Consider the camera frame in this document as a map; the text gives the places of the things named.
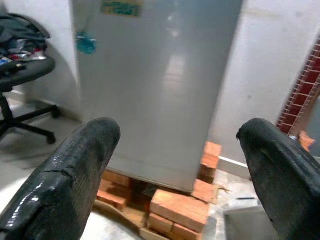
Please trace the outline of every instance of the tiled floor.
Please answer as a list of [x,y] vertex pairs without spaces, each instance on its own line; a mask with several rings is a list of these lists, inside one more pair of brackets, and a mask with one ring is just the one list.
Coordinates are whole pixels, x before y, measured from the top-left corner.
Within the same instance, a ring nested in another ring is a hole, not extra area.
[[[11,104],[16,115],[31,110],[31,106],[21,107]],[[0,212],[5,208],[15,192],[30,173],[52,154],[59,144],[69,136],[80,123],[61,117],[40,117],[30,123],[55,132],[57,143],[48,145],[42,136],[23,130],[14,130],[0,141]],[[217,170],[215,183],[225,186],[230,192],[219,192],[218,204],[210,206],[210,215],[217,219],[216,240],[225,240],[223,212],[226,209],[256,206],[257,200],[236,200],[236,198],[257,198],[252,182]],[[93,212],[88,220],[82,240],[137,240],[141,239],[114,219]]]

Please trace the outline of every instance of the chair base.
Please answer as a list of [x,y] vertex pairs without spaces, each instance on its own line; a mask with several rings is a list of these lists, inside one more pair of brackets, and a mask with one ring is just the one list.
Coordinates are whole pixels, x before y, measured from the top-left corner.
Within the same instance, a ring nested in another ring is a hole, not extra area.
[[60,116],[60,111],[56,105],[52,105],[44,109],[33,111],[31,113],[28,113],[16,118],[12,117],[12,114],[11,115],[9,114],[9,116],[7,114],[4,114],[4,120],[0,121],[0,139],[2,139],[2,137],[5,135],[5,133],[9,129],[19,128],[35,134],[45,136],[48,144],[54,144],[56,142],[56,138],[53,132],[21,123],[23,121],[30,120],[47,113],[51,113],[52,117],[55,119]]

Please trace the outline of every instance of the refrigerator door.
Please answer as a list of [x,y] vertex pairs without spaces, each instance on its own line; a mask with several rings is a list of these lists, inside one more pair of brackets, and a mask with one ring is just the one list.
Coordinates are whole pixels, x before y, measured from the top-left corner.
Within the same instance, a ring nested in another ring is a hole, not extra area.
[[97,41],[77,56],[83,119],[120,125],[112,170],[191,192],[242,0],[145,0],[137,18],[102,3],[73,0],[76,30]]

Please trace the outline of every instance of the chair seat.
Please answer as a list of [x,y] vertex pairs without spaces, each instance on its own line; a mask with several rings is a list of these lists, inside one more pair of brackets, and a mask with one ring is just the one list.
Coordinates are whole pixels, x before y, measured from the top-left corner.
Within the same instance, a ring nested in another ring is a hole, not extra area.
[[55,60],[49,56],[45,60],[29,61],[23,64],[26,66],[25,70],[18,71],[10,77],[0,78],[0,92],[10,92],[14,86],[28,83],[47,75],[56,66]]

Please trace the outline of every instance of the tiled wall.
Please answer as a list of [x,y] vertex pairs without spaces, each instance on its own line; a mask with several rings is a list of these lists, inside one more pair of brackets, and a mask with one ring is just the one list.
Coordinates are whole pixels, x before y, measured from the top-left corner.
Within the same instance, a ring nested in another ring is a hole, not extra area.
[[285,134],[295,128],[307,112],[320,87],[320,35],[282,111],[277,127]]

